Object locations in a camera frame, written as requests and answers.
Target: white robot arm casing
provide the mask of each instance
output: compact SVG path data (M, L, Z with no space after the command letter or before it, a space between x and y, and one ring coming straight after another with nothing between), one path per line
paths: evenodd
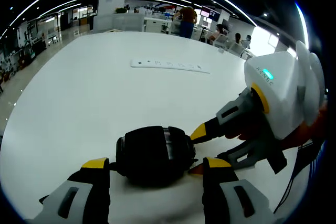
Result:
M288 52L277 52L245 62L246 85L258 93L266 119L279 140L303 121L311 125L323 100L324 79L318 58L300 41L297 52L298 59Z

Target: person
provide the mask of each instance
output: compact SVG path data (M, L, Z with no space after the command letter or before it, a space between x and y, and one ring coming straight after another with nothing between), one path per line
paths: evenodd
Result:
M246 40L242 40L241 43L244 48L250 49L251 35L247 35Z
M213 41L219 37L220 34L224 34L224 26L222 24L217 24L216 26L216 32L213 33L209 39L207 40L207 43L212 45Z
M176 18L177 20L182 20L182 14L180 13L179 15L177 14L179 11L177 10L174 14L173 20Z
M242 36L240 35L240 33L236 33L235 34L235 42L237 43L237 44L240 44L241 45L241 42L240 42L240 38L241 38Z
M197 23L197 14L192 6L187 6L179 10L173 18L182 15L180 26L180 37L191 38L194 30L194 24Z

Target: floor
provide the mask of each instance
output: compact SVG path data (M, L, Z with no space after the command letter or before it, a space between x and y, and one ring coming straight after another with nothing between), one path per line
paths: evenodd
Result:
M48 62L59 50L76 38L91 33L89 25L75 26L59 32L59 41L47 46L36 59L26 68L16 73L10 80L1 84L4 92L0 94L0 135L3 135L7 120L16 105L23 90L27 87L34 75Z

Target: glass wall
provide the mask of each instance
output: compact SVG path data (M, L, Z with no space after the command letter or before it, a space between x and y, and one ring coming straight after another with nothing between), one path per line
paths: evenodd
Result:
M86 18L91 15L94 15L93 6L82 6L80 8L76 8L72 10L72 18L73 20Z

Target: computer monitor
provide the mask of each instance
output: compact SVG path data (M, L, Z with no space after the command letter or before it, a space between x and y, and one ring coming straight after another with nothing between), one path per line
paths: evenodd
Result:
M214 22L218 22L220 13L208 7L203 6L201 10L201 15L212 19Z

